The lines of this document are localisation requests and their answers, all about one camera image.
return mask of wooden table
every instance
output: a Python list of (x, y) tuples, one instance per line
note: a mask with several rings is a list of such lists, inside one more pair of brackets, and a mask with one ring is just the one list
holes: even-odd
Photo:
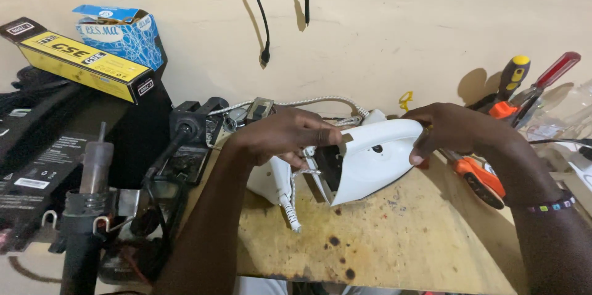
[[(217, 158), (211, 157), (203, 184)], [(250, 181), (272, 181), (270, 168)], [(197, 201), (204, 185), (188, 201)], [(185, 213), (187, 219), (191, 208)], [(296, 234), (279, 206), (247, 192), (238, 273), (294, 281), (471, 294), (524, 294), (526, 276), (510, 210), (470, 191), (441, 158), (363, 200), (329, 207), (312, 178), (297, 179)]]

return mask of wall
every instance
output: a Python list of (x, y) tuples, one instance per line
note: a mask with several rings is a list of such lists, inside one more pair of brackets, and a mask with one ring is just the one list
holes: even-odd
[[(517, 54), (532, 59), (526, 84), (565, 51), (580, 52), (583, 61), (558, 84), (585, 81), (592, 67), (592, 0), (311, 0), (307, 27), (304, 0), (262, 0), (271, 33), (264, 70), (255, 0), (0, 0), (0, 22), (27, 16), (79, 39), (70, 11), (84, 3), (155, 15), (169, 56), (163, 79), (176, 104), (338, 94), (400, 114), (397, 100), (407, 90), (414, 91), (411, 108), (478, 100), (495, 91), (492, 75)], [(15, 46), (0, 41), (0, 90), (11, 89), (25, 64)], [(339, 103), (314, 109), (348, 112)]]

